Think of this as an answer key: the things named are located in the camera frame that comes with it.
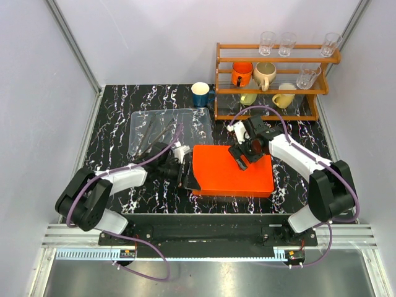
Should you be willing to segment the orange box lid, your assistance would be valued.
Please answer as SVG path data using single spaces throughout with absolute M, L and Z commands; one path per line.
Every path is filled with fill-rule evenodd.
M 274 191 L 270 155 L 243 171 L 228 149 L 228 145 L 194 146 L 192 169 L 201 190 Z

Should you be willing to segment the black metal tongs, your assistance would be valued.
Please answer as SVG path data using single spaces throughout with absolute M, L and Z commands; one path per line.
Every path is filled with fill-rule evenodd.
M 164 111 L 137 112 L 132 115 L 129 153 L 138 160 L 155 142 L 167 142 L 176 126 L 174 116 Z

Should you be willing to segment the orange compartment cookie box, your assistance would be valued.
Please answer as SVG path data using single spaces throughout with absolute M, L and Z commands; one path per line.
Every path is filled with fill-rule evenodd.
M 272 191 L 237 191 L 237 190 L 193 190 L 194 195 L 202 196 L 236 196 L 236 197 L 254 197 L 268 198 Z

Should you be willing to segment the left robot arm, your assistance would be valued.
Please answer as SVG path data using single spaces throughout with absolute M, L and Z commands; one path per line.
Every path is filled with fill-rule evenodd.
M 171 147 L 156 142 L 135 163 L 124 167 L 108 171 L 81 168 L 56 201 L 55 211 L 68 224 L 83 231 L 109 231 L 117 243 L 129 244 L 134 230 L 128 226 L 125 216 L 106 207 L 110 196 L 159 178 L 173 181 L 182 189 L 199 190 L 192 170 L 192 157 L 192 148 L 188 145 L 177 142 Z

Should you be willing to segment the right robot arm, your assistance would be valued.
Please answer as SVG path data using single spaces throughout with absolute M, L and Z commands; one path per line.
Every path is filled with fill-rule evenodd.
M 284 243 L 295 245 L 302 240 L 304 231 L 358 207 L 346 162 L 332 162 L 310 152 L 286 132 L 266 126 L 260 116 L 232 122 L 227 129 L 235 135 L 235 144 L 228 151 L 241 170 L 246 170 L 248 163 L 271 155 L 284 161 L 309 183 L 307 205 L 292 214 L 287 226 L 281 229 Z

